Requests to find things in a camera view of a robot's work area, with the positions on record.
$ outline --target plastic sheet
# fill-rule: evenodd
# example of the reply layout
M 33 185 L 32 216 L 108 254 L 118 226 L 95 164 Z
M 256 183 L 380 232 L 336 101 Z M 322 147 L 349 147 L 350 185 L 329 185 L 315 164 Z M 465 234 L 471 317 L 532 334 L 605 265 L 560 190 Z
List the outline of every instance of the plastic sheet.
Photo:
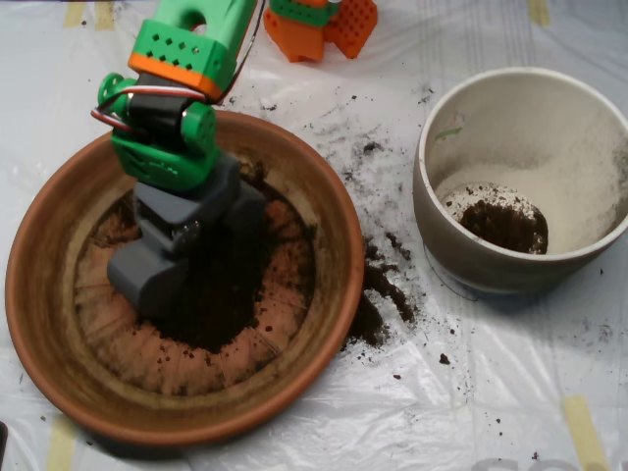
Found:
M 628 113 L 626 2 L 550 0 L 548 17 L 539 13 L 545 3 L 379 2 L 379 24 L 356 61 L 330 47 L 323 64 L 291 65 L 260 30 L 225 108 L 292 131 L 330 162 L 363 233 L 397 265 L 388 277 L 418 306 L 415 322 L 369 291 L 389 326 L 381 347 L 348 345 L 302 398 L 245 437 L 147 463 L 113 457 L 79 431 L 59 441 L 59 412 L 28 378 L 2 316 L 0 420 L 10 428 L 3 471 L 59 469 L 51 461 L 59 446 L 67 455 L 61 469 L 73 470 L 571 470 L 578 457 L 560 402 L 576 393 L 589 403 L 612 468 L 621 469 L 628 462 L 628 239 L 553 292 L 478 298 L 432 268 L 412 210 L 421 126 L 439 96 L 469 75 L 553 68 Z M 133 38 L 156 4 L 114 2 L 110 11 L 87 4 L 79 16 L 85 25 L 70 18 L 78 8 L 70 5 L 0 3 L 5 266 L 41 186 L 107 130 L 88 115 L 96 89 L 109 72 L 130 74 Z

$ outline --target orange plastic part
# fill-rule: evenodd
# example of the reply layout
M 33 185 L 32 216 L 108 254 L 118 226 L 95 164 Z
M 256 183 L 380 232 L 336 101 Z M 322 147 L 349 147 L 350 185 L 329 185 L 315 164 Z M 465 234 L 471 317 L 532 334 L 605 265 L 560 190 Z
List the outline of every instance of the orange plastic part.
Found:
M 142 54 L 132 53 L 129 58 L 129 67 L 137 73 L 148 72 L 163 79 L 169 79 L 201 91 L 212 100 L 217 100 L 223 90 L 210 78 L 194 71 L 187 71 L 181 67 L 160 62 Z
M 264 14 L 264 27 L 290 62 L 323 60 L 325 39 L 321 27 L 280 17 L 270 9 Z
M 325 40 L 333 42 L 347 59 L 355 59 L 377 24 L 373 0 L 342 0 L 339 14 L 325 26 Z

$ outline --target white ceramic pot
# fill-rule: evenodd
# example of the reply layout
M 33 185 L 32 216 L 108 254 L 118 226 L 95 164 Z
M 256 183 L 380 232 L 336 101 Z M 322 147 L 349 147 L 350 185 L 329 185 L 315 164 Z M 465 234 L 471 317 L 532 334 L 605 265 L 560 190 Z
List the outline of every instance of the white ceramic pot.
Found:
M 498 247 L 456 221 L 451 199 L 478 184 L 508 188 L 543 213 L 547 254 Z M 598 91 L 556 72 L 472 77 L 423 128 L 414 209 L 428 249 L 464 284 L 497 292 L 555 284 L 628 227 L 628 121 Z

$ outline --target pot rim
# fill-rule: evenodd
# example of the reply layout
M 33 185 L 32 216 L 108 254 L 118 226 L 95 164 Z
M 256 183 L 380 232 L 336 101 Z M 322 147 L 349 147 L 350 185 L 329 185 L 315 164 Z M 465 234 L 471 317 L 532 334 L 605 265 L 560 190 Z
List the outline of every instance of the pot rim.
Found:
M 50 180 L 48 180 L 26 211 L 26 215 L 20 224 L 11 248 L 11 254 L 9 256 L 5 284 L 5 306 L 9 332 L 11 334 L 16 352 L 20 357 L 26 372 L 46 398 L 48 398 L 48 400 L 50 400 L 71 419 L 81 424 L 88 430 L 120 442 L 149 446 L 195 445 L 224 439 L 226 437 L 242 433 L 246 430 L 250 430 L 253 427 L 267 421 L 286 408 L 301 393 L 303 393 L 303 391 L 320 375 L 329 362 L 334 358 L 340 349 L 346 333 L 349 330 L 357 309 L 360 294 L 362 292 L 364 253 L 360 224 L 351 198 L 332 167 L 330 167 L 323 157 L 321 157 L 321 155 L 307 143 L 276 125 L 258 118 L 242 115 L 240 113 L 217 111 L 216 115 L 219 122 L 222 122 L 223 124 L 227 123 L 258 129 L 261 128 L 264 132 L 274 134 L 278 139 L 289 141 L 292 145 L 300 149 L 301 158 L 310 160 L 314 165 L 321 169 L 330 183 L 335 199 L 338 201 L 342 213 L 345 216 L 344 220 L 350 242 L 349 257 L 351 269 L 348 280 L 349 290 L 345 294 L 340 307 L 340 315 L 336 324 L 334 325 L 331 334 L 321 346 L 321 349 L 314 360 L 302 371 L 300 371 L 279 394 L 269 398 L 265 402 L 238 415 L 237 417 L 231 418 L 222 423 L 195 427 L 189 430 L 145 431 L 135 429 L 131 425 L 122 425 L 109 421 L 108 418 L 94 416 L 91 410 L 80 404 L 74 403 L 64 393 L 64 391 L 54 383 L 54 381 L 44 375 L 41 371 L 41 367 L 37 364 L 33 355 L 31 355 L 26 344 L 26 338 L 22 330 L 21 323 L 19 322 L 21 313 L 17 307 L 18 281 L 16 280 L 16 271 L 18 264 L 25 255 L 25 235 L 37 228 L 36 223 L 39 218 L 42 201 L 44 201 L 51 192 L 56 190 L 59 182 L 66 177 L 66 174 L 68 174 L 77 163 L 91 154 L 94 147 L 100 146 L 105 141 L 108 141 L 111 133 L 107 132 L 106 134 L 96 138 L 70 158 L 70 160 L 68 160 L 50 178 Z
M 621 113 L 621 111 L 603 94 L 601 94 L 597 89 L 592 86 L 580 81 L 572 76 L 568 76 L 566 74 L 552 71 L 549 69 L 537 68 L 537 67 L 508 67 L 502 69 L 496 69 L 493 71 L 487 71 L 480 74 L 477 74 L 471 78 L 467 78 L 450 91 L 448 91 L 441 99 L 438 101 L 436 106 L 430 112 L 425 125 L 423 126 L 423 130 L 421 132 L 421 137 L 419 139 L 419 146 L 417 148 L 417 156 L 419 159 L 419 173 L 421 175 L 421 183 L 427 189 L 428 195 L 432 201 L 432 204 L 438 209 L 447 222 L 453 226 L 455 230 L 464 235 L 465 237 L 471 239 L 473 242 L 481 245 L 482 247 L 490 250 L 491 252 L 499 255 L 504 255 L 506 257 L 510 257 L 512 259 L 526 260 L 530 262 L 538 262 L 538 263 L 547 263 L 547 262 L 562 262 L 567 260 L 574 260 L 578 258 L 585 257 L 592 253 L 598 252 L 600 250 L 605 249 L 612 243 L 614 243 L 625 231 L 628 229 L 628 215 L 624 217 L 624 219 L 617 225 L 615 229 L 613 229 L 610 233 L 605 235 L 600 240 L 587 245 L 586 247 L 579 248 L 577 250 L 572 250 L 565 253 L 559 253 L 555 255 L 536 255 L 536 254 L 528 254 L 522 252 L 516 252 L 514 250 L 509 250 L 507 248 L 499 247 L 498 245 L 494 245 L 492 243 L 486 242 L 485 240 L 477 237 L 470 231 L 466 230 L 462 225 L 458 224 L 453 217 L 447 213 L 445 207 L 441 204 L 441 202 L 436 197 L 434 190 L 432 189 L 432 185 L 430 184 L 430 180 L 428 179 L 427 167 L 425 165 L 425 148 L 427 144 L 427 136 L 429 133 L 429 129 L 434 122 L 434 119 L 441 112 L 444 105 L 458 92 L 468 87 L 469 85 L 482 81 L 484 79 L 490 79 L 494 77 L 504 77 L 504 76 L 539 76 L 550 79 L 556 79 L 559 81 L 567 82 L 571 85 L 574 85 L 577 88 L 580 88 L 583 92 L 592 95 L 596 98 L 602 105 L 604 105 L 607 110 L 612 113 L 617 120 L 621 123 L 626 133 L 628 133 L 628 119 Z

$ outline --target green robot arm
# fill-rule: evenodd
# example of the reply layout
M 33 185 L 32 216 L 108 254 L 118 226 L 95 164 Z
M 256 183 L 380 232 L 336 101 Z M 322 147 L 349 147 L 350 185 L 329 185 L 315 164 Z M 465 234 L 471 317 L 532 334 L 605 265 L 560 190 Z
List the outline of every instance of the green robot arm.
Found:
M 211 103 L 229 92 L 243 64 L 246 55 L 239 67 L 236 57 L 255 4 L 162 0 L 144 21 L 129 59 L 138 80 L 107 76 L 92 111 L 114 127 L 112 142 L 126 173 L 174 192 L 207 180 L 220 153 Z M 202 34 L 192 31 L 203 24 Z

